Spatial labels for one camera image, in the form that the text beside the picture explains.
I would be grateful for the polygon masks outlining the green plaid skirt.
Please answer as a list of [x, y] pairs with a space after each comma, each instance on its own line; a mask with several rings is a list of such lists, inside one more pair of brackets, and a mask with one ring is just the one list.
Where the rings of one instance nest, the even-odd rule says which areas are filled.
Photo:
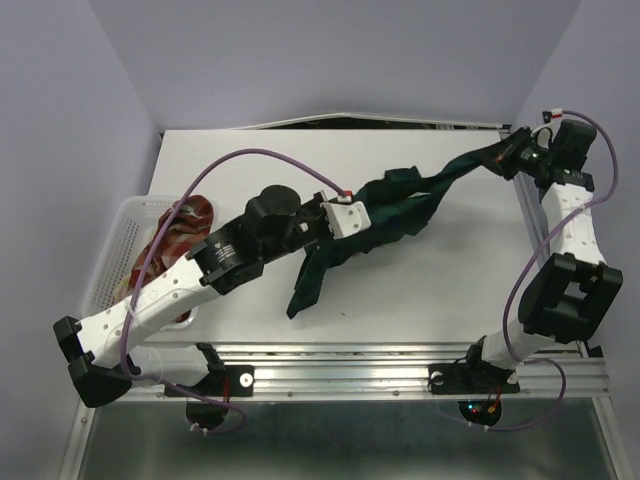
[[366, 183], [354, 199], [366, 207], [371, 227], [349, 238], [305, 249], [306, 257], [287, 306], [287, 317], [292, 319], [318, 302], [329, 269], [344, 264], [356, 254], [367, 254], [405, 236], [415, 236], [426, 228], [456, 180], [481, 166], [498, 175], [496, 158], [505, 149], [506, 143], [500, 141], [464, 153], [429, 177], [422, 176], [413, 166], [387, 170], [381, 179]]

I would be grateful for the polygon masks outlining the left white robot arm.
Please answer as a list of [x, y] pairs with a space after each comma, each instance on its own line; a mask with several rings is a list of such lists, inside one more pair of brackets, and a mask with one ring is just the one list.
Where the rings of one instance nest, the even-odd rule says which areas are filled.
[[145, 340], [182, 315], [259, 278], [266, 264], [334, 239], [335, 208], [346, 197], [323, 193], [302, 202], [282, 185], [251, 198], [242, 215], [198, 242], [159, 277], [96, 315], [64, 317], [54, 334], [83, 403], [101, 407], [134, 385], [168, 382], [202, 394], [215, 392], [223, 367], [213, 347], [145, 346]]

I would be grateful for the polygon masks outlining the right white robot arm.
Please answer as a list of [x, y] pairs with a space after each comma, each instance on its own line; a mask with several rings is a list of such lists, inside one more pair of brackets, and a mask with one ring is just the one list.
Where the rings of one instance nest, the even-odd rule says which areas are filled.
[[[500, 331], [469, 348], [460, 378], [472, 390], [506, 383], [518, 364], [543, 348], [589, 340], [623, 283], [598, 246], [591, 209], [600, 201], [583, 170], [591, 145], [605, 132], [575, 111], [543, 116], [542, 128], [517, 130], [487, 165], [506, 180], [518, 174], [533, 179], [549, 228], [534, 254], [549, 256], [531, 282], [516, 281], [508, 297], [519, 303], [516, 317], [505, 311]], [[538, 140], [542, 129], [550, 133], [547, 145]]]

